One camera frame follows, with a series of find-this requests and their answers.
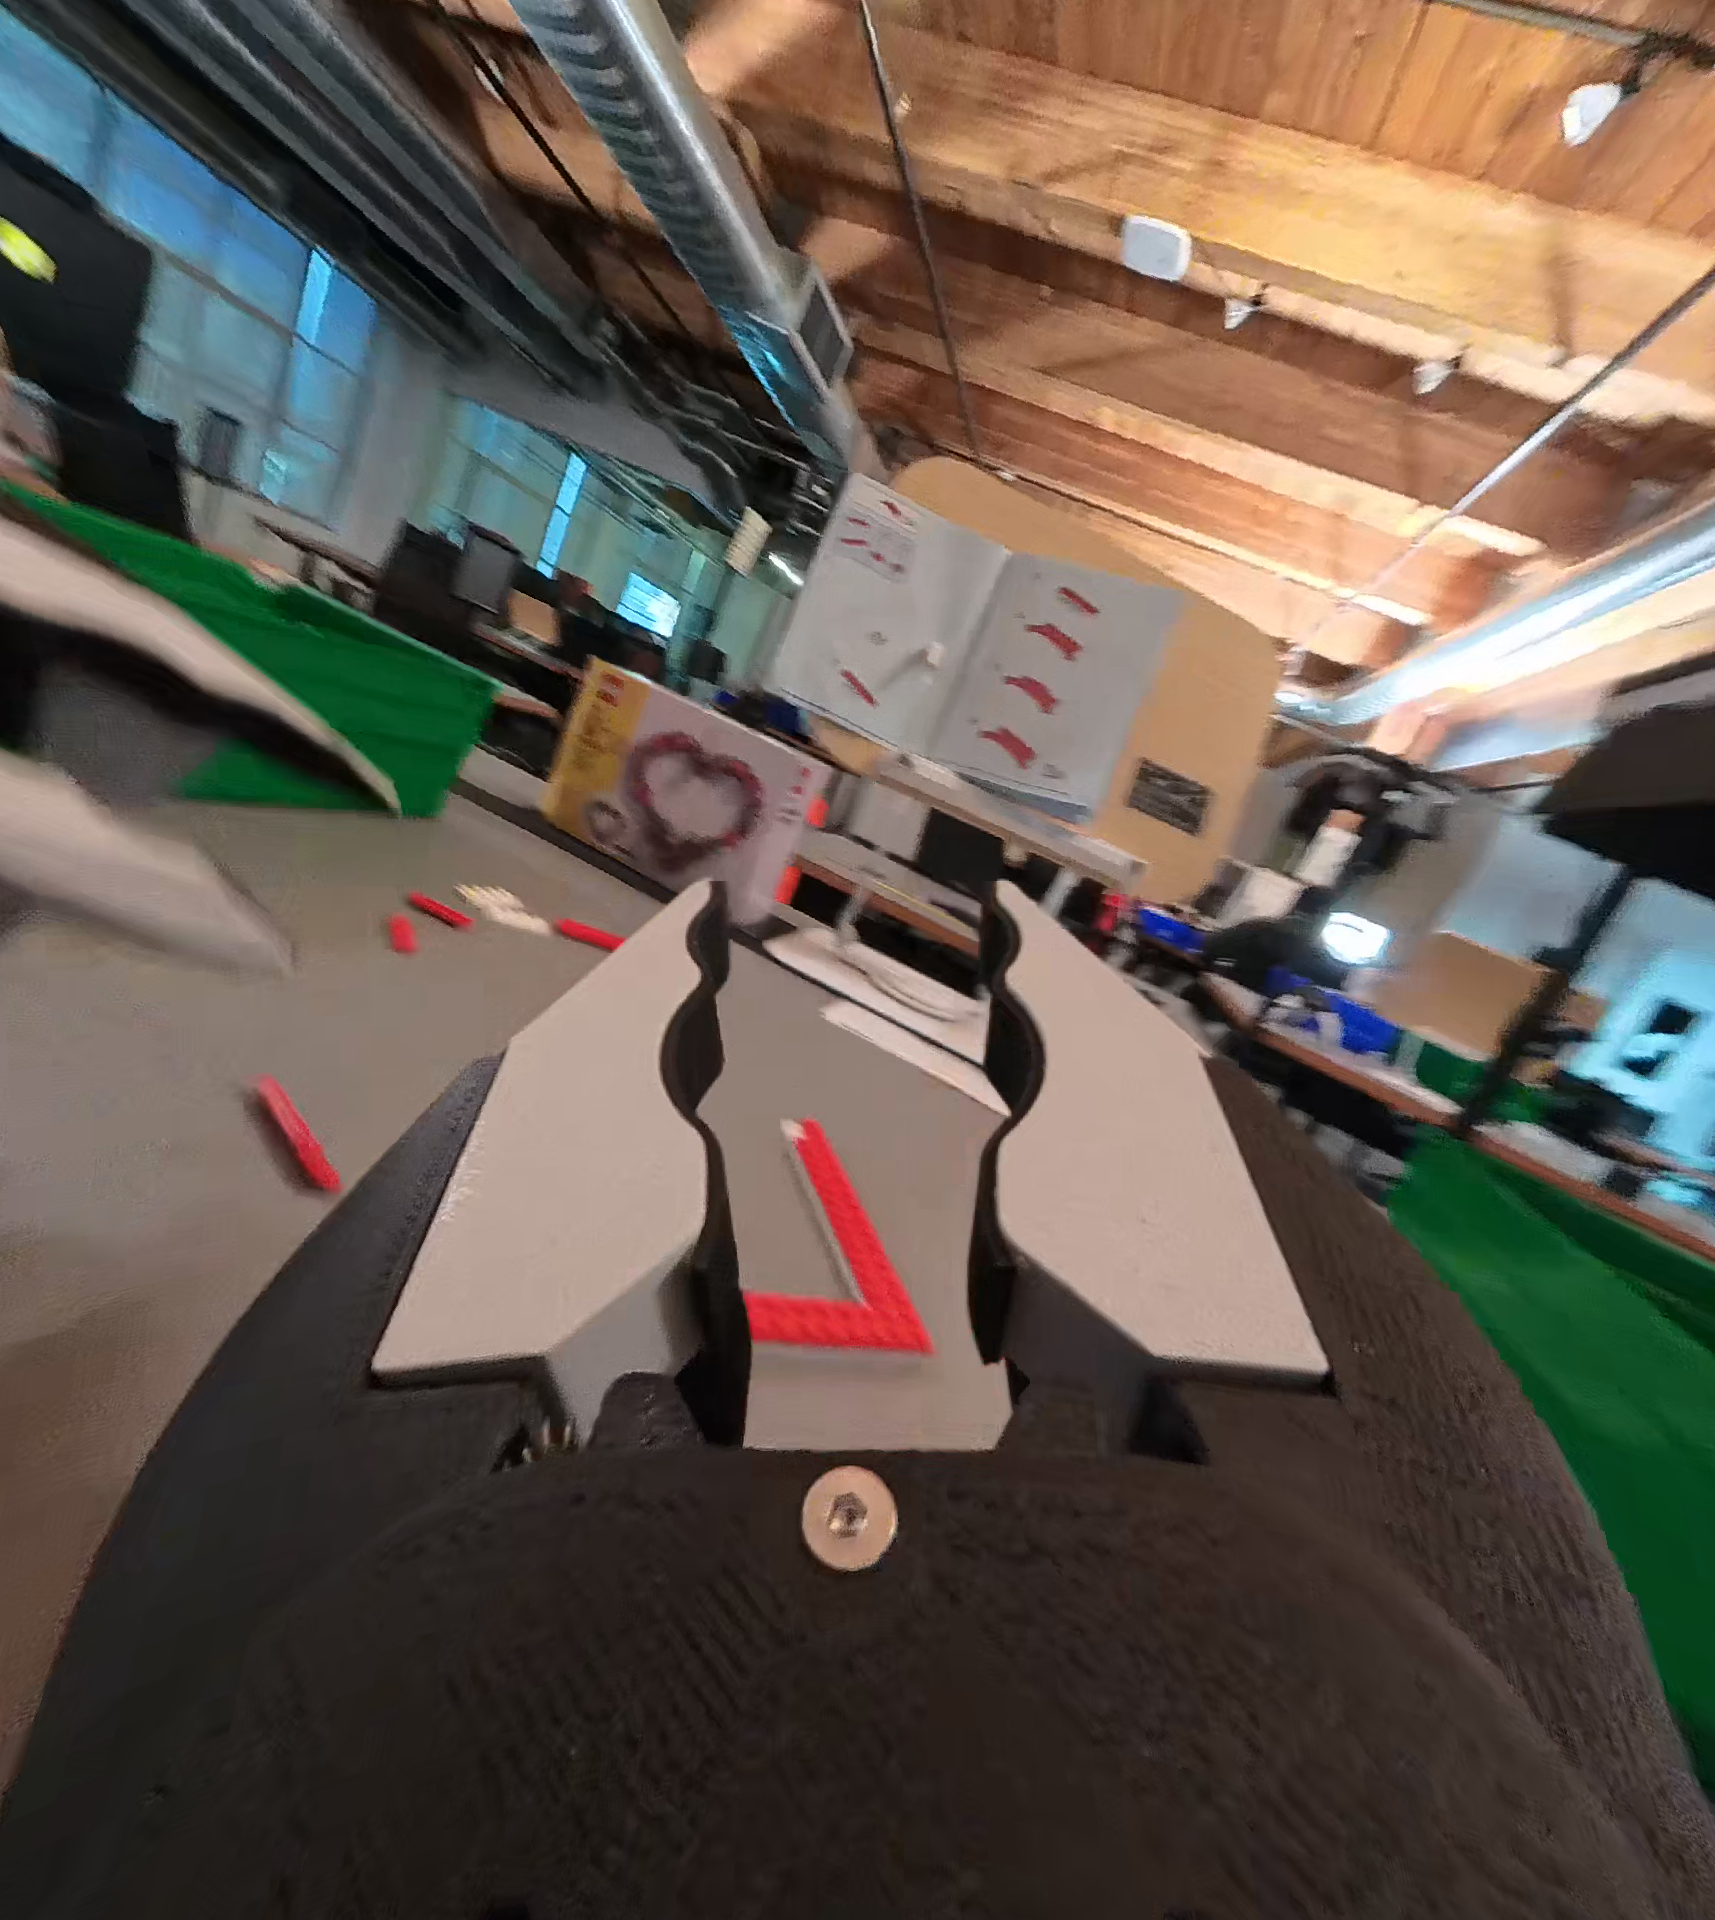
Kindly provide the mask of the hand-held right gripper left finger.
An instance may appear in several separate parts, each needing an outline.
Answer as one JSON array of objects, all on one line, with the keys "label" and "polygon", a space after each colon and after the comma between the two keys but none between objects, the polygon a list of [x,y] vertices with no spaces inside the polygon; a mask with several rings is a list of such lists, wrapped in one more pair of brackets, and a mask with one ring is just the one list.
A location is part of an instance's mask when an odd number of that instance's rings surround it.
[{"label": "hand-held right gripper left finger", "polygon": [[371,1363],[387,1388],[511,1382],[589,1434],[625,1377],[741,1444],[753,1334],[725,1151],[727,891],[699,880],[505,1048]]}]

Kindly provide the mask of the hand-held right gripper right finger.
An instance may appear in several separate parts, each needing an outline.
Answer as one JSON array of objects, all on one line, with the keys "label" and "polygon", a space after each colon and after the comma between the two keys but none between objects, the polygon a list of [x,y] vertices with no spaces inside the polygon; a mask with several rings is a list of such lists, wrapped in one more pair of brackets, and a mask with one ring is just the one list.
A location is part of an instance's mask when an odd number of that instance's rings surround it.
[{"label": "hand-held right gripper right finger", "polygon": [[1164,1380],[1330,1387],[1206,1050],[1010,880],[982,906],[980,987],[1006,1116],[972,1205],[978,1357],[1102,1407]]}]

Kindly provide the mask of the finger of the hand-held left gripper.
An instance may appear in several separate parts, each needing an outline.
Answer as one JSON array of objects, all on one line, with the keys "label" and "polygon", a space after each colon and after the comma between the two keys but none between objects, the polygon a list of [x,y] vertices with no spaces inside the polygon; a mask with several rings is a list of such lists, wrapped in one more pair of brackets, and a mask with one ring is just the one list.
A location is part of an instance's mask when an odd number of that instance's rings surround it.
[{"label": "finger of the hand-held left gripper", "polygon": [[41,917],[231,972],[295,968],[285,933],[205,852],[0,750],[0,942]]},{"label": "finger of the hand-held left gripper", "polygon": [[395,781],[169,596],[0,498],[0,615],[45,653],[121,684],[199,733],[241,741],[297,773],[403,814]]}]

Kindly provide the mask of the red white lego assembly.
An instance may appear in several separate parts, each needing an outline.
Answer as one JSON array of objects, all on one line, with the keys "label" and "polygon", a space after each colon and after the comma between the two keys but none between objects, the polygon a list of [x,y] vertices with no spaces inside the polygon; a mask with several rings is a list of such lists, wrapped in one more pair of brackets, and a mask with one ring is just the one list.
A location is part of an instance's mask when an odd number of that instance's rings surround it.
[{"label": "red white lego assembly", "polygon": [[928,1327],[822,1125],[790,1118],[780,1131],[840,1290],[824,1296],[747,1293],[755,1342],[932,1359]]}]

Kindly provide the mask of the lego box with heart picture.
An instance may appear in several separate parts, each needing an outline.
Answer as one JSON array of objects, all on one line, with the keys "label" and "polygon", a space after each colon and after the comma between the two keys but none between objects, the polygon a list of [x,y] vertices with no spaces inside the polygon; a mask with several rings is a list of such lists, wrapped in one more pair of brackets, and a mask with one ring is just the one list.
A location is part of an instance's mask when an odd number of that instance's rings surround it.
[{"label": "lego box with heart picture", "polygon": [[545,821],[679,894],[717,882],[739,928],[792,898],[830,767],[617,665],[589,665],[541,805]]}]

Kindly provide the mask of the open lego instruction booklet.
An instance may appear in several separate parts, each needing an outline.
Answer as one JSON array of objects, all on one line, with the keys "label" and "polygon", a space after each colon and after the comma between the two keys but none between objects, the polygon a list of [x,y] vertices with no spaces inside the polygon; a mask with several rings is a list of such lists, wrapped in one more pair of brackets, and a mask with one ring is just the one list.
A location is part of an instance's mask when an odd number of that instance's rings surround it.
[{"label": "open lego instruction booklet", "polygon": [[1012,550],[852,477],[766,691],[992,795],[1104,811],[1180,588]]}]

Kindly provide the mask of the green plastic bin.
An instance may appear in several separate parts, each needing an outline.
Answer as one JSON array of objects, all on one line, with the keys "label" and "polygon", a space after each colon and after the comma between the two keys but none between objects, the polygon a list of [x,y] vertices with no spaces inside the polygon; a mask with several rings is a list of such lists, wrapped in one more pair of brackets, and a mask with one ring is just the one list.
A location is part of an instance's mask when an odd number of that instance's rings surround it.
[{"label": "green plastic bin", "polygon": [[1715,1796],[1715,1262],[1442,1132],[1388,1207],[1566,1454]]},{"label": "green plastic bin", "polygon": [[497,707],[487,672],[315,588],[265,585],[239,561],[139,522],[13,483],[0,495],[191,612],[309,704],[391,779],[403,817],[445,813]]}]

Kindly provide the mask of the large black screen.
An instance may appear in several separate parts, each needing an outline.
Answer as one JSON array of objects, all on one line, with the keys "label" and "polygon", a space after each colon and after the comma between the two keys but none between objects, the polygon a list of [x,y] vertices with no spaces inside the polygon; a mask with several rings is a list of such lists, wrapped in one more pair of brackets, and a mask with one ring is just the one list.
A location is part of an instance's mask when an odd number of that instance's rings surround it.
[{"label": "large black screen", "polygon": [[129,417],[153,277],[141,238],[0,133],[0,330],[19,376],[75,415]]}]

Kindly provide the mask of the white booklet stand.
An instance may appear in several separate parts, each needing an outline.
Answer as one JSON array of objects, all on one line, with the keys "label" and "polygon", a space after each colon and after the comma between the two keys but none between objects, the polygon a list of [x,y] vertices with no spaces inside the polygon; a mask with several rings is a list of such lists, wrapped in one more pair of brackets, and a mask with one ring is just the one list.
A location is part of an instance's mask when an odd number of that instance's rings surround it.
[{"label": "white booklet stand", "polygon": [[788,880],[765,933],[768,959],[944,1029],[980,1016],[980,919],[970,903],[864,869],[804,862]]}]

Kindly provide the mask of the cardboard box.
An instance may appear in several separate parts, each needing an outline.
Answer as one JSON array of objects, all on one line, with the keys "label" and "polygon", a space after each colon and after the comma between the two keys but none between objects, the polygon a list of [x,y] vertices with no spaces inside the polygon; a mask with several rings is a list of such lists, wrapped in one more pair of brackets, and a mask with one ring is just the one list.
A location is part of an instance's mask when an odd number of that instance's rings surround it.
[{"label": "cardboard box", "polygon": [[1368,1005],[1422,1045],[1488,1063],[1548,975],[1540,963],[1434,930],[1374,978]]}]

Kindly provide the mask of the long wooden desk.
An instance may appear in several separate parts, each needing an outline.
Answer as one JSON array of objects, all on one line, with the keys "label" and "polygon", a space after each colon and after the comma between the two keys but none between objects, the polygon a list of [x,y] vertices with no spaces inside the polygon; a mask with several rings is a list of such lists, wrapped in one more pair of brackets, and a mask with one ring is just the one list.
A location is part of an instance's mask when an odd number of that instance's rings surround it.
[{"label": "long wooden desk", "polygon": [[[1264,1018],[1266,1005],[1252,991],[1216,975],[1202,975],[1198,988],[1214,1012],[1228,1022],[1230,1032],[1252,1042],[1258,1050],[1334,1086],[1346,1086],[1408,1122],[1434,1131],[1448,1131],[1456,1122],[1456,1107],[1440,1093],[1426,1091],[1414,1077],[1312,1041],[1286,1026],[1274,1026]],[[1715,1266],[1715,1222],[1704,1222],[1686,1209],[1660,1198],[1626,1197],[1608,1188],[1604,1179],[1582,1162],[1576,1149],[1552,1143],[1550,1135],[1540,1129],[1534,1131],[1514,1122],[1480,1126],[1472,1131],[1470,1143],[1486,1158],[1516,1168],[1524,1177],[1588,1205],[1594,1212],[1604,1212],[1648,1238]]]}]

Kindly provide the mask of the black monitor stand pole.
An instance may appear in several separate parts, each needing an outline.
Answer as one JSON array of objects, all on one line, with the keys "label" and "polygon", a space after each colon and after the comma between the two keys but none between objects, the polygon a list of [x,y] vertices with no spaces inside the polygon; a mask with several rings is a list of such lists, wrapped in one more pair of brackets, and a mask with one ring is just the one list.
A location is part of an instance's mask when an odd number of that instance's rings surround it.
[{"label": "black monitor stand pole", "polygon": [[1636,882],[1636,873],[1622,866],[1614,869],[1604,886],[1590,898],[1578,921],[1570,927],[1566,941],[1560,946],[1542,950],[1542,978],[1502,1032],[1494,1056],[1470,1099],[1462,1102],[1450,1126],[1450,1135],[1456,1140],[1468,1140],[1494,1116],[1530,1046],[1558,1025],[1558,1012],[1568,999],[1576,975],[1584,970],[1592,949],[1602,942]]}]

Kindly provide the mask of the rounded plywood panel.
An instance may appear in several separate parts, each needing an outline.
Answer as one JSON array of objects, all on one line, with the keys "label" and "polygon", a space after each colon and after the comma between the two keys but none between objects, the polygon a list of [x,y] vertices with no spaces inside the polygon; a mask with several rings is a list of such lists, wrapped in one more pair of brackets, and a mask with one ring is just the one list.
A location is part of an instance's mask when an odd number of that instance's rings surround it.
[{"label": "rounded plywood panel", "polygon": [[[1148,533],[1084,502],[1054,498],[1038,484],[998,479],[946,455],[904,467],[892,487],[1014,553],[1180,590],[1182,606],[1158,676],[1136,710],[1108,800],[1090,830],[1144,861],[1144,900],[1190,903],[1228,856],[1260,775],[1280,681],[1274,639],[1198,588],[1188,570],[1196,553],[1180,548],[1178,559],[1168,561]],[[1142,765],[1204,792],[1200,827],[1184,829],[1132,805]]]}]

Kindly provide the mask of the black monitor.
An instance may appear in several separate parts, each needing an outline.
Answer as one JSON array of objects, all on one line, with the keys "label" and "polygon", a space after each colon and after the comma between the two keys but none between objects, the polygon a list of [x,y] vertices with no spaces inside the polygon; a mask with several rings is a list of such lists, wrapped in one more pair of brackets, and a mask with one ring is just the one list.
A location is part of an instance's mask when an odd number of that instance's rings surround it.
[{"label": "black monitor", "polygon": [[1542,830],[1715,904],[1715,650],[1614,684],[1596,724],[1536,805]]}]

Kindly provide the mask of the small black wall sign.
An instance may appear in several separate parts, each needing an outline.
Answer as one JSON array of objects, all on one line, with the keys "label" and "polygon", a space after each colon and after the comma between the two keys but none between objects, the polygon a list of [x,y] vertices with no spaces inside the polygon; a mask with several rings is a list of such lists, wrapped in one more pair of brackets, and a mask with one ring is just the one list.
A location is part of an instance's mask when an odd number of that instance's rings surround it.
[{"label": "small black wall sign", "polygon": [[1214,788],[1152,759],[1138,759],[1124,807],[1164,829],[1198,838],[1206,832]]}]

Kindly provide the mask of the silver ventilation duct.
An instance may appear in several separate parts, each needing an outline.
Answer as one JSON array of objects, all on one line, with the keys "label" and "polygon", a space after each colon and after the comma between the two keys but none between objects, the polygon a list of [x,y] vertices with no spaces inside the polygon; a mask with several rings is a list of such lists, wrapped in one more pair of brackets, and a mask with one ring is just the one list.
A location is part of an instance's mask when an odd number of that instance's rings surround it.
[{"label": "silver ventilation duct", "polygon": [[655,2],[515,12],[804,447],[854,469],[850,328],[818,266],[786,248]]},{"label": "silver ventilation duct", "polygon": [[1668,513],[1546,587],[1350,684],[1278,687],[1276,710],[1294,724],[1368,726],[1426,697],[1482,692],[1542,672],[1572,632],[1715,573],[1715,490]]}]

